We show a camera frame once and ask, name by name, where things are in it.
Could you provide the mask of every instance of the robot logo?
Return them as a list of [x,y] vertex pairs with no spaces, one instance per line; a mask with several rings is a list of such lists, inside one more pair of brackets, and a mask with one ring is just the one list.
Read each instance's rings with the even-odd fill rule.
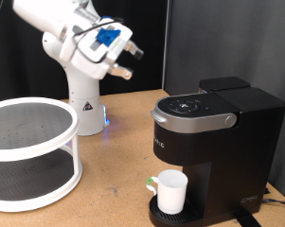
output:
[[86,102],[84,108],[83,108],[84,111],[90,111],[90,110],[93,110],[93,107],[91,104],[89,104],[89,102]]

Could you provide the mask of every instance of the coffee maker control panel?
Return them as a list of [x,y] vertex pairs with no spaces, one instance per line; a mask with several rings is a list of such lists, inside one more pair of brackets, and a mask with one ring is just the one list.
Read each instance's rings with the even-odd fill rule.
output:
[[178,98],[169,102],[169,109],[177,113],[189,114],[199,110],[199,105],[192,100]]
[[179,117],[203,117],[239,111],[236,107],[213,93],[168,96],[160,99],[156,106],[166,114]]

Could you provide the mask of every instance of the blue led light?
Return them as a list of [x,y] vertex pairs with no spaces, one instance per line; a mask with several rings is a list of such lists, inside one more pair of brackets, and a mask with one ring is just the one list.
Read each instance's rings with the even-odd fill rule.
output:
[[106,106],[103,106],[104,110],[104,124],[108,125],[110,123],[110,120],[106,118]]

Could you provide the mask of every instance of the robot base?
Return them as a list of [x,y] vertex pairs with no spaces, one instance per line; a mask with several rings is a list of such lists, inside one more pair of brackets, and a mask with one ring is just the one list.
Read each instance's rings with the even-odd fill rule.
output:
[[70,98],[68,104],[78,114],[80,122],[78,135],[97,134],[109,125],[105,117],[105,106],[101,104],[99,96],[89,99]]

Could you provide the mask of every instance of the mug handle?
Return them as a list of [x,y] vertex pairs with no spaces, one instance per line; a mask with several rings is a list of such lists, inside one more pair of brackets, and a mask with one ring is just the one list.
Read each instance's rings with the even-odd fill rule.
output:
[[152,182],[159,183],[159,179],[156,177],[149,177],[148,180],[146,180],[146,187],[150,190],[153,191],[153,195],[155,196],[157,194],[155,188],[151,186]]

